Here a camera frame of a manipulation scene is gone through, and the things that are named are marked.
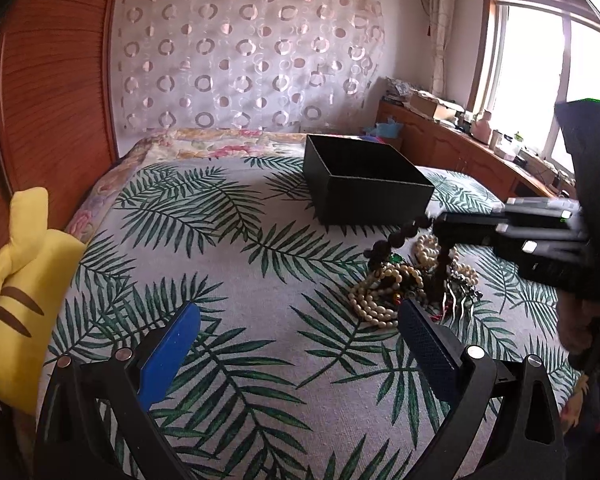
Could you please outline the person's right hand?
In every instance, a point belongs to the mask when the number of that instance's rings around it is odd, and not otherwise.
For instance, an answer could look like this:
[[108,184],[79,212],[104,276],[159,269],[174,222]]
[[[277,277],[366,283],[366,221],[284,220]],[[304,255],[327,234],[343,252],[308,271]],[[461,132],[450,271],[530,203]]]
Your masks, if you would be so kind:
[[590,348],[593,336],[588,326],[600,318],[600,304],[578,299],[568,292],[557,293],[557,333],[560,344],[569,352],[579,354]]

